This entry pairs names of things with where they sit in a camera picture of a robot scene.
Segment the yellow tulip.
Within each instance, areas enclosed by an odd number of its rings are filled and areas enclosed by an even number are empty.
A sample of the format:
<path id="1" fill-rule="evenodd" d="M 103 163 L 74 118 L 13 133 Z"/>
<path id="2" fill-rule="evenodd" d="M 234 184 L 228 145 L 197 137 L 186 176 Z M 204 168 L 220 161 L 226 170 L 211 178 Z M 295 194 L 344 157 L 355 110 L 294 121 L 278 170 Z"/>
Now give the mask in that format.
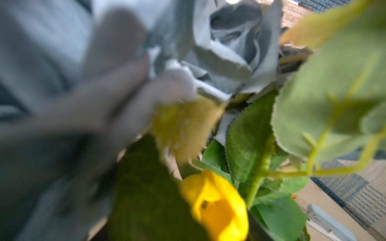
<path id="1" fill-rule="evenodd" d="M 205 170 L 179 185 L 193 218 L 212 241 L 245 241 L 249 232 L 247 207 L 238 191 L 223 177 Z"/>

